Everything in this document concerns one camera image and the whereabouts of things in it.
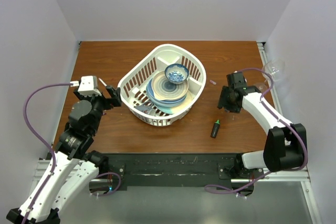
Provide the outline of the black green highlighter pen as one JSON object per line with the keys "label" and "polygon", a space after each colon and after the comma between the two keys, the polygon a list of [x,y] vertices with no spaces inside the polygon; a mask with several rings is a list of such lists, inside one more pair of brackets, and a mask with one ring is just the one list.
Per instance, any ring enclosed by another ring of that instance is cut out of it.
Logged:
{"label": "black green highlighter pen", "polygon": [[213,125],[211,138],[216,138],[219,128],[220,128],[220,120],[217,120]]}

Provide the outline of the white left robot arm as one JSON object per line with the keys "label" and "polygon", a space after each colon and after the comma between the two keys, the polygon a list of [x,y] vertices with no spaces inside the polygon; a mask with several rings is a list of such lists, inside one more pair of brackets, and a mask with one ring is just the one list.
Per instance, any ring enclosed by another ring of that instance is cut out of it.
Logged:
{"label": "white left robot arm", "polygon": [[60,223],[60,216],[75,197],[94,178],[109,175],[108,157],[97,152],[88,152],[93,137],[105,110],[121,106],[120,88],[105,86],[110,94],[105,98],[93,86],[88,95],[80,92],[83,82],[68,82],[75,87],[78,102],[73,105],[65,130],[56,148],[52,148],[32,127],[27,117],[27,103],[23,115],[28,128],[51,153],[51,160],[37,186],[27,200],[11,209],[6,218],[11,223]]}

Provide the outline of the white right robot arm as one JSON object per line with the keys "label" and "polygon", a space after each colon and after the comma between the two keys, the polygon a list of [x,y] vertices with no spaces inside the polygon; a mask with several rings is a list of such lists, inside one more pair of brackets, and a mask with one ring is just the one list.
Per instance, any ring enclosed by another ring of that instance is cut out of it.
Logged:
{"label": "white right robot arm", "polygon": [[267,168],[270,172],[300,170],[308,163],[306,128],[293,124],[265,99],[256,86],[249,86],[242,72],[227,75],[222,87],[219,109],[230,113],[247,111],[267,135],[262,151],[239,154],[232,170],[239,178],[246,178],[253,169]]}

